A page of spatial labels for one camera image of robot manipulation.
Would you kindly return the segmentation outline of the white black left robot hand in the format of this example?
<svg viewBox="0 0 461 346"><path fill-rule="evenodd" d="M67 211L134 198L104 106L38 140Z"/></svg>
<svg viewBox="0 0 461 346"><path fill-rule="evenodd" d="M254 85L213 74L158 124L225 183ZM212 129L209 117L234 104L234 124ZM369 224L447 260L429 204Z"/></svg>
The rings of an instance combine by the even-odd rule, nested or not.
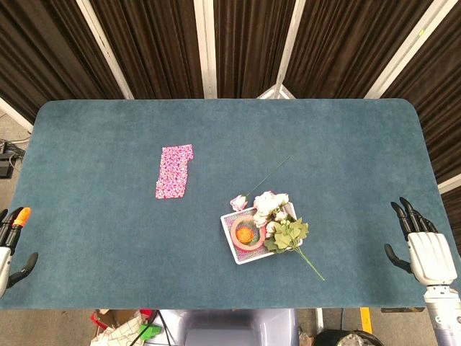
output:
<svg viewBox="0 0 461 346"><path fill-rule="evenodd" d="M1 212L1 297L7 289L25 279L37 263L38 253L34 252L21 270L10 273L12 258L22 229L25 227L31 212L32 209L29 207L19 207L11 213L8 213L7 209Z"/></svg>

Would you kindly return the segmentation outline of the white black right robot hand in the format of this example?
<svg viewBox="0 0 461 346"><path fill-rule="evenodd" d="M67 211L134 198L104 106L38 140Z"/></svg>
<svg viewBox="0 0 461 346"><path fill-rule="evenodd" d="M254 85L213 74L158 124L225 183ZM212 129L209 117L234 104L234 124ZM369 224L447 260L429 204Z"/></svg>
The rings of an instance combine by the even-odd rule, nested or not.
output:
<svg viewBox="0 0 461 346"><path fill-rule="evenodd" d="M400 228L406 240L409 261L399 258L390 244L384 249L390 262L415 277L425 286L450 285L457 279L457 271L452 253L444 234L423 217L410 202L401 197L400 202L392 202Z"/></svg>

